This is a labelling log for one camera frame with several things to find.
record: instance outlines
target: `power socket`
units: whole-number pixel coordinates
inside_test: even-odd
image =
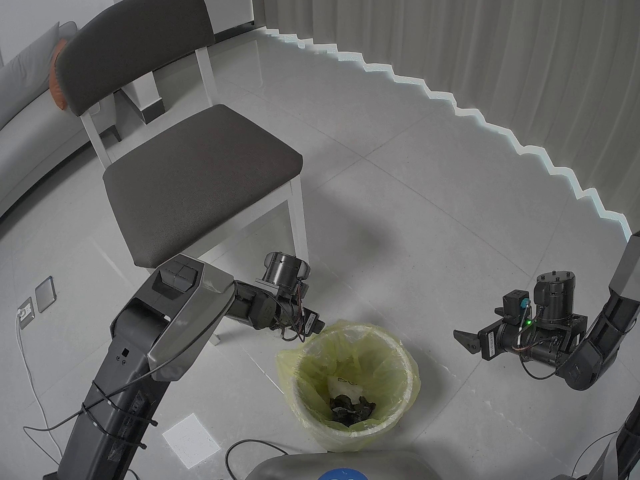
[[[31,297],[25,300],[18,308],[18,318],[20,319],[20,329],[24,329],[35,318],[35,310]]]

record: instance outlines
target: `white square paper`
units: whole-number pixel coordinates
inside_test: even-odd
[[[164,432],[163,437],[187,469],[220,450],[193,413]]]

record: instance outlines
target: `chair seat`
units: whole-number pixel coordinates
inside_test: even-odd
[[[155,268],[301,170],[297,151],[215,105],[124,155],[103,180],[134,263]]]

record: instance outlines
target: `white chair frame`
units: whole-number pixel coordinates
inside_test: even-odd
[[[209,52],[207,48],[204,47],[198,48],[195,53],[196,59],[198,60],[198,67],[200,68],[200,75],[202,76],[202,82],[204,84],[204,90],[207,95],[207,100],[209,101],[209,106],[213,106],[220,102],[220,98],[218,96],[218,89],[216,87],[216,81],[211,68]],[[111,159],[109,158],[107,149],[104,147],[104,144],[100,139],[100,135],[95,128],[91,115],[87,111],[80,116],[80,119],[82,119],[84,129],[86,130],[87,135],[89,135],[91,144],[98,155],[98,159],[100,160],[102,167],[107,169],[107,167],[111,165]],[[307,230],[305,228],[305,213],[302,203],[300,175],[296,176],[291,181],[284,183],[284,185],[267,194],[267,196],[260,199],[260,201],[245,208],[222,225],[210,231],[206,236],[185,249],[185,251],[183,251],[184,254],[194,258],[199,258],[206,252],[213,249],[216,245],[222,243],[224,240],[238,234],[246,226],[285,201],[289,208],[289,218],[291,220],[293,245],[296,256],[301,260],[308,262],[309,252],[307,247]]]

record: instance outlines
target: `orange pillow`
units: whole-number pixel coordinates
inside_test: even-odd
[[[60,107],[60,109],[64,110],[67,108],[67,100],[65,100],[64,94],[62,94],[62,89],[60,89],[60,85],[58,84],[58,79],[56,78],[56,59],[58,58],[58,54],[60,50],[64,48],[65,44],[67,44],[66,39],[60,39],[56,47],[53,48],[53,57],[51,59],[51,68],[49,69],[49,92],[53,96],[53,101],[56,102],[56,105]]]

